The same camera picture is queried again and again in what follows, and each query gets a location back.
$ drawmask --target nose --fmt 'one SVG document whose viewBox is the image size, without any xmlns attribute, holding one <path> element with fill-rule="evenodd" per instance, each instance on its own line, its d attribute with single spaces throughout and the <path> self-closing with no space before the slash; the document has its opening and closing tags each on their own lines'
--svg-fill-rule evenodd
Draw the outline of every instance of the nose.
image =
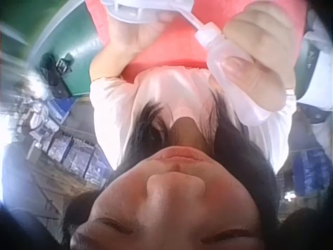
<svg viewBox="0 0 333 250">
<path fill-rule="evenodd" d="M 147 182 L 145 210 L 147 216 L 154 219 L 148 219 L 149 223 L 165 229 L 187 225 L 193 220 L 204 191 L 204 181 L 195 176 L 179 172 L 151 176 Z"/>
</svg>

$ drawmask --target cheek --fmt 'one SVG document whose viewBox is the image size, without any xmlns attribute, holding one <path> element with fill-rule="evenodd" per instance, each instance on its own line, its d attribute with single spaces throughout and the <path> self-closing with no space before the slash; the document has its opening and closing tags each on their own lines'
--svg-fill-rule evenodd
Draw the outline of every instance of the cheek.
<svg viewBox="0 0 333 250">
<path fill-rule="evenodd" d="M 204 204 L 208 224 L 247 225 L 259 230 L 257 206 L 238 181 L 211 181 L 206 185 Z"/>
<path fill-rule="evenodd" d="M 91 218 L 115 216 L 130 220 L 136 216 L 137 208 L 147 194 L 145 177 L 128 172 L 112 182 L 96 200 Z"/>
</svg>

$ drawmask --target white sleeve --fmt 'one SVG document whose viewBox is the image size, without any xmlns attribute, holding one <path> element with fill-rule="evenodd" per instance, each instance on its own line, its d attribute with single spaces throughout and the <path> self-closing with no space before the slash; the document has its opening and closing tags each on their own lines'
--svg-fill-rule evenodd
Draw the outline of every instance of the white sleeve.
<svg viewBox="0 0 333 250">
<path fill-rule="evenodd" d="M 278 173 L 289 154 L 288 138 L 292 115 L 296 111 L 296 97 L 288 96 L 286 106 L 272 113 L 260 126 L 248 127 L 250 140 L 264 152 Z"/>
<path fill-rule="evenodd" d="M 119 78 L 101 78 L 91 84 L 97 141 L 114 170 L 129 133 L 136 91 L 137 84 Z"/>
</svg>

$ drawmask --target bottle nozzle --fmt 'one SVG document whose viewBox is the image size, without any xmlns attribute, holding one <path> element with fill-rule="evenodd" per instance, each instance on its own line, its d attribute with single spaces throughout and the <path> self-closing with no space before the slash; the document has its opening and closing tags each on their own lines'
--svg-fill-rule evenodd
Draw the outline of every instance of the bottle nozzle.
<svg viewBox="0 0 333 250">
<path fill-rule="evenodd" d="M 183 15 L 183 17 L 190 23 L 192 24 L 197 30 L 201 29 L 204 24 L 191 12 L 185 11 L 182 8 L 173 5 L 173 8 L 178 11 L 180 14 Z"/>
</svg>

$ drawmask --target lips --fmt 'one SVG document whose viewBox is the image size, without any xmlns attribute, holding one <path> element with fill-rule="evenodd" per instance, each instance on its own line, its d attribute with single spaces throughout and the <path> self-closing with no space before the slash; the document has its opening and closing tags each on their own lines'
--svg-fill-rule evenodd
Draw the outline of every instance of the lips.
<svg viewBox="0 0 333 250">
<path fill-rule="evenodd" d="M 213 160 L 200 150 L 192 147 L 172 146 L 165 148 L 153 156 L 151 160 L 191 160 L 191 161 L 206 161 L 212 162 Z"/>
</svg>

